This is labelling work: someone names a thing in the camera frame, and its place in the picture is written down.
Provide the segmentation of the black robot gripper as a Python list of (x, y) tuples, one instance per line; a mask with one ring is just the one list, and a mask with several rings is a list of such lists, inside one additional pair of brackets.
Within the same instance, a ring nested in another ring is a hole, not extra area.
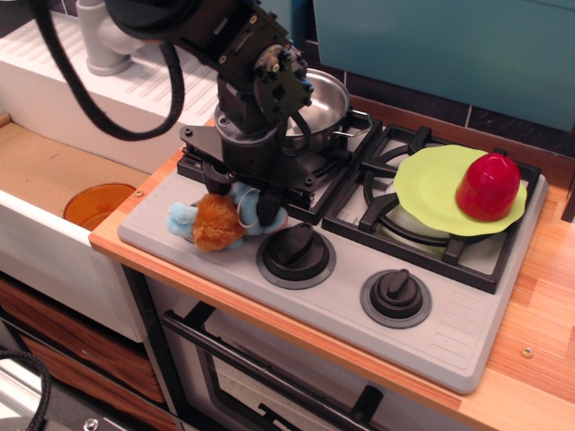
[(189, 153), (203, 160), (208, 193), (228, 194), (236, 180), (265, 189), (258, 194), (256, 213), (260, 225), (268, 227), (282, 208), (281, 196), (273, 189), (311, 193), (320, 187), (318, 177), (302, 161), (282, 151), (285, 131), (266, 126), (248, 134), (216, 109), (213, 127), (185, 126), (180, 138)]

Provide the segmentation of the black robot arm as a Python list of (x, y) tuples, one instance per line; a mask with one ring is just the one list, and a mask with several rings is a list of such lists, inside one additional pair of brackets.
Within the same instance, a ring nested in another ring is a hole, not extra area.
[(314, 90), (275, 15), (257, 1), (109, 1), (106, 8), (129, 36), (182, 48), (217, 71), (217, 136), (190, 137), (186, 146), (214, 168), (256, 180), (263, 192), (256, 214), (270, 225), (289, 185), (269, 171), (289, 150), (290, 123), (312, 135), (301, 111)]

